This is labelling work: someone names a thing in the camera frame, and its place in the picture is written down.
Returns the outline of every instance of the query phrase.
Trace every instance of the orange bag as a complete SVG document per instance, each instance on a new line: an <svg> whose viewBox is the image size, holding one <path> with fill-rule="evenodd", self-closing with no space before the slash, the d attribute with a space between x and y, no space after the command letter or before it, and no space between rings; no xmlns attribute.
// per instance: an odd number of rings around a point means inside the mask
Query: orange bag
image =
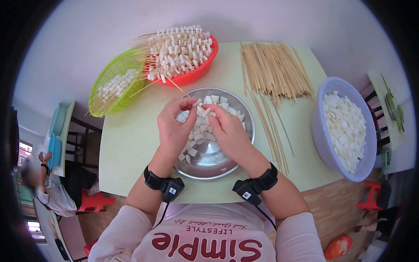
<svg viewBox="0 0 419 262"><path fill-rule="evenodd" d="M325 258L334 259L345 255L351 248L353 242L354 240L347 234L341 235L327 246L326 251L324 252Z"/></svg>

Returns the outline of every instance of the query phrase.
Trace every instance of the person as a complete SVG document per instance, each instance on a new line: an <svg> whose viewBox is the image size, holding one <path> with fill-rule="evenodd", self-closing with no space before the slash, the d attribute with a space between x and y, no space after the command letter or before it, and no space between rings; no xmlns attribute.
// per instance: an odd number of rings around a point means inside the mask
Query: person
<svg viewBox="0 0 419 262"><path fill-rule="evenodd" d="M390 237L396 221L401 217L401 208L394 206L377 212L368 214L365 218L369 221L366 226L356 226L354 232L359 231L380 231L382 234Z"/></svg>
<svg viewBox="0 0 419 262"><path fill-rule="evenodd" d="M88 195L98 192L96 175L71 161L66 162L65 177L54 175L47 165L51 156L52 152L48 152L44 158L41 152L41 165L27 157L22 163L22 185L57 215L74 216L81 206L82 190L87 190Z"/></svg>
<svg viewBox="0 0 419 262"><path fill-rule="evenodd" d="M197 120L197 109L192 107L196 101L173 98L158 115L160 145L148 165L148 170L156 176L171 176ZM208 120L220 150L237 162L249 178L257 178L271 168L267 158L251 144L236 116L218 105L202 107L216 114ZM190 110L184 123L176 120L179 110ZM273 230L272 225L237 203L188 204L153 229L162 195L160 190L145 184L143 173L129 192L125 205L91 248L88 260L325 261L306 201L280 172L278 182L261 193L276 220L275 245L265 233Z"/></svg>

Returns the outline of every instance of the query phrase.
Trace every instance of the stainless steel bowl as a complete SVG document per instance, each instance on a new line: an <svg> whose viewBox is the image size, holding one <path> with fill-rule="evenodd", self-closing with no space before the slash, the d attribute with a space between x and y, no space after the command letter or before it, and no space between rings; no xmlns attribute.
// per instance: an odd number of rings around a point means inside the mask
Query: stainless steel bowl
<svg viewBox="0 0 419 262"><path fill-rule="evenodd" d="M230 107L240 110L245 115L244 122L246 123L247 136L253 144L255 139L253 116L247 105L235 94L220 88L205 87L193 90L188 95L200 98L202 101L205 96L210 95L227 98ZM184 176L199 180L211 180L226 176L239 167L236 162L221 152L216 142L205 140L194 148L198 150L198 154L191 158L190 165L186 161L179 162L176 160L175 169Z"/></svg>

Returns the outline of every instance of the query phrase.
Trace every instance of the hand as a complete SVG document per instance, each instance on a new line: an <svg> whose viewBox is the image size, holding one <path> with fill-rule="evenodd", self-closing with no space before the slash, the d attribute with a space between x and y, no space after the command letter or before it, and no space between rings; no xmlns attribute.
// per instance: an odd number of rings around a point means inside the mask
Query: hand
<svg viewBox="0 0 419 262"><path fill-rule="evenodd" d="M188 142L189 133L197 120L197 108L192 107L197 100L196 98L172 98L157 117L160 133L158 151L169 161L174 162ZM190 111L184 123L176 119L179 110Z"/></svg>
<svg viewBox="0 0 419 262"><path fill-rule="evenodd" d="M41 151L41 153L39 153L39 155L38 155L38 159L39 159L39 161L41 162L41 163L43 163L44 162L44 153Z"/></svg>
<svg viewBox="0 0 419 262"><path fill-rule="evenodd" d="M216 114L216 117L208 116L208 121L220 150L242 166L250 178L257 178L271 168L269 161L252 145L238 117L218 105L202 107L211 108Z"/></svg>
<svg viewBox="0 0 419 262"><path fill-rule="evenodd" d="M47 153L47 155L45 156L44 161L42 161L42 163L46 164L46 163L48 162L48 160L49 160L49 159L51 159L51 156L52 156L52 152L51 152L51 151L49 151L49 152Z"/></svg>

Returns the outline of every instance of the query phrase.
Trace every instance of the wooden floor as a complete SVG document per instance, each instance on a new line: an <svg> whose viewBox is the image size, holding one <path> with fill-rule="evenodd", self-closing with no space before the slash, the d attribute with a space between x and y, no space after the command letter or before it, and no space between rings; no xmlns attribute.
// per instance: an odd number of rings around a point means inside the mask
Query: wooden floor
<svg viewBox="0 0 419 262"><path fill-rule="evenodd" d="M89 138L89 145L92 147L97 146L98 143L100 143L100 140L92 143L90 143L90 140L91 138ZM97 159L98 161L98 154L92 156L91 160L88 157L87 162L95 164L94 159ZM376 180L377 177L378 170L373 170L368 180ZM365 222L362 223L364 211L357 209L356 204L362 202L368 192L369 187L363 183L354 183L347 181L346 179L341 179L323 187L302 192L313 213L323 250L326 249L327 245L334 238L341 236L343 233L349 234L354 240L348 253L333 261L354 261L360 249L363 247L366 233L353 233L353 227L365 224ZM126 197L108 193L103 193L103 195L105 197L116 198L116 204L108 206L107 213L79 215L80 226L86 243L99 238L104 229L117 215L121 206L125 204ZM272 242L275 241L275 233L275 231L272 231L269 235Z"/></svg>

